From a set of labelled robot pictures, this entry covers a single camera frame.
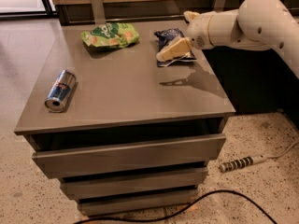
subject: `chip bag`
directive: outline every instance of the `chip bag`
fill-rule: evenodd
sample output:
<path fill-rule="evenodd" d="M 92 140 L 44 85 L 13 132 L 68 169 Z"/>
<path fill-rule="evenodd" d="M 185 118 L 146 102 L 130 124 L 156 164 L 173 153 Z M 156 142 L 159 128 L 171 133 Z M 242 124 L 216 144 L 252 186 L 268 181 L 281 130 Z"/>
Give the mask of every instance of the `chip bag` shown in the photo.
<path fill-rule="evenodd" d="M 81 38 L 88 47 L 99 50 L 123 49 L 137 42 L 139 33 L 130 23 L 106 23 L 82 32 Z"/>

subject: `drawer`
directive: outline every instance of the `drawer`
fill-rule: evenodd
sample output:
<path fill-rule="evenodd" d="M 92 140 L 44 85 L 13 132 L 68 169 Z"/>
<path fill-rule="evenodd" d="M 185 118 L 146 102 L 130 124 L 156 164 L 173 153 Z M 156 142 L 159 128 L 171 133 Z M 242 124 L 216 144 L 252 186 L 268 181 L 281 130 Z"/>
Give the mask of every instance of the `drawer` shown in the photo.
<path fill-rule="evenodd" d="M 203 183 L 207 168 L 184 168 L 166 172 L 161 170 L 138 170 L 129 174 L 117 174 L 95 180 L 62 183 L 61 190 L 71 200 L 106 197 L 157 189 L 198 186 Z"/>
<path fill-rule="evenodd" d="M 217 159 L 222 133 L 113 146 L 37 152 L 36 165 L 48 178 L 95 175 Z"/>
<path fill-rule="evenodd" d="M 123 197 L 119 199 L 79 203 L 78 210 L 85 216 L 94 216 L 162 207 L 190 203 L 194 198 L 196 198 L 197 193 L 197 189 L 157 191 L 156 193 Z"/>
<path fill-rule="evenodd" d="M 36 152 L 80 147 L 114 146 L 162 139 L 216 134 L 222 132 L 225 119 L 187 119 L 69 132 L 38 133 L 28 137 Z"/>

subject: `speckled floor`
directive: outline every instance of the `speckled floor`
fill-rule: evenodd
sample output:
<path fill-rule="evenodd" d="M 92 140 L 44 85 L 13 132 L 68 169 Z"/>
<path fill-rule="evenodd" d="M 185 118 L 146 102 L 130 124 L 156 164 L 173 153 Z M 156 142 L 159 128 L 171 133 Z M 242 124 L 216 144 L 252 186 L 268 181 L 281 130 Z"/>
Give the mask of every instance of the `speckled floor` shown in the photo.
<path fill-rule="evenodd" d="M 33 150 L 13 132 L 28 96 L 61 29 L 57 20 L 0 23 L 0 223 L 74 223 L 83 217 L 76 204 L 31 161 Z M 278 154 L 299 138 L 281 113 L 234 116 L 224 129 L 227 141 L 199 195 L 216 189 L 239 191 L 258 203 L 277 223 L 299 223 L 299 145 L 277 160 L 222 174 L 220 163 L 248 155 Z M 119 214 L 149 219 L 170 215 L 183 206 Z M 93 223 L 116 223 L 97 221 Z M 206 197 L 180 216 L 156 223 L 271 223 L 238 196 Z"/>

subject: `soda can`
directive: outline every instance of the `soda can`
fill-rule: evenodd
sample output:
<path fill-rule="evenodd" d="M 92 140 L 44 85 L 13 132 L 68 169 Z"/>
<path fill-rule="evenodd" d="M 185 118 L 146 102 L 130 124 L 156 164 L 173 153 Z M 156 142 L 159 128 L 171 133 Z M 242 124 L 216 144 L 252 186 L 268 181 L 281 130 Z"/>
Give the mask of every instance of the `soda can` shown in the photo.
<path fill-rule="evenodd" d="M 63 70 L 57 77 L 47 99 L 45 100 L 46 108 L 51 112 L 63 112 L 75 84 L 75 74 L 68 70 Z"/>

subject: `gray cabinet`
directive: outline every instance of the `gray cabinet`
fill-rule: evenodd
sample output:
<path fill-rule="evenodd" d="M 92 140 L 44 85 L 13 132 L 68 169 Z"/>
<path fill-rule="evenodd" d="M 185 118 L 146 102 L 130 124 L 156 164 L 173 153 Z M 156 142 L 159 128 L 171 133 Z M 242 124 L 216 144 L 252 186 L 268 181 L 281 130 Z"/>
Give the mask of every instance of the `gray cabinet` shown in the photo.
<path fill-rule="evenodd" d="M 87 216 L 189 203 L 235 112 L 201 51 L 196 62 L 157 67 L 153 32 L 184 31 L 184 21 L 134 25 L 137 44 L 104 53 L 80 40 L 94 27 L 58 30 L 15 130 Z M 43 102 L 65 68 L 78 84 L 67 110 L 51 113 Z"/>

